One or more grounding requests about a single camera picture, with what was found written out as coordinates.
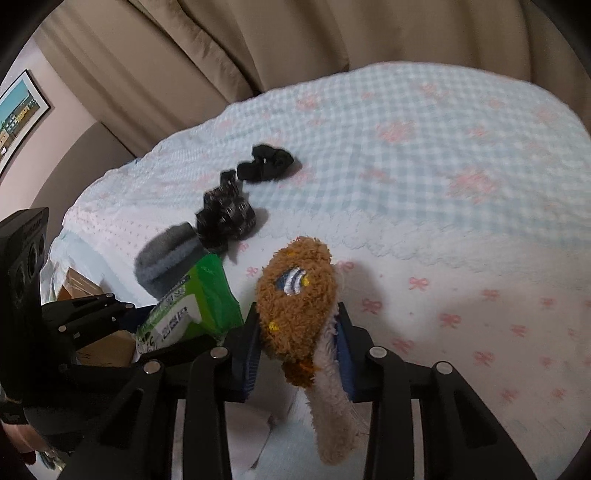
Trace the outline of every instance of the gray headboard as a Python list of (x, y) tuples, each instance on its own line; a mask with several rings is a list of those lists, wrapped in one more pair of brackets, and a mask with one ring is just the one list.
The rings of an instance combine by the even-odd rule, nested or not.
[(107, 170), (133, 159), (103, 124), (92, 125), (60, 160), (31, 205), (32, 208), (49, 207), (47, 242), (52, 242), (60, 233), (65, 213), (88, 185)]

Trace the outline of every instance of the pink wall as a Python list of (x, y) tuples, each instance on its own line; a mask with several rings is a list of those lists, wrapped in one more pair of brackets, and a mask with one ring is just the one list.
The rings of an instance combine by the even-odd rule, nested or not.
[(23, 70), (29, 70), (51, 110), (21, 144), (0, 177), (0, 220), (31, 206), (61, 158), (95, 123), (33, 40), (15, 60), (2, 82), (0, 93), (4, 93)]

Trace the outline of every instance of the cardboard box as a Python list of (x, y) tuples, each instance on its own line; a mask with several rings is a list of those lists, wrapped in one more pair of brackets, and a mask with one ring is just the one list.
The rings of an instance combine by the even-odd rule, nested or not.
[[(103, 293), (98, 285), (70, 268), (57, 299), (81, 299)], [(82, 365), (128, 367), (135, 353), (135, 338), (131, 333), (120, 330), (81, 348), (77, 353)]]

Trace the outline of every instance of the green and white plastic package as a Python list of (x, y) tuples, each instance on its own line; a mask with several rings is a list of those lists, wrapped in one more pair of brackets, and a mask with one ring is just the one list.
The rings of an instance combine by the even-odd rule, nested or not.
[(139, 354), (158, 350), (205, 333), (222, 340), (244, 323), (222, 260), (207, 255), (164, 296), (136, 334)]

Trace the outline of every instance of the person's skin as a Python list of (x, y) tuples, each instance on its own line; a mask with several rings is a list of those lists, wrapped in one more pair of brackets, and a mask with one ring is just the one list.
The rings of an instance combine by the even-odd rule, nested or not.
[(2, 423), (6, 436), (18, 453), (46, 452), (49, 447), (30, 425), (7, 425)]

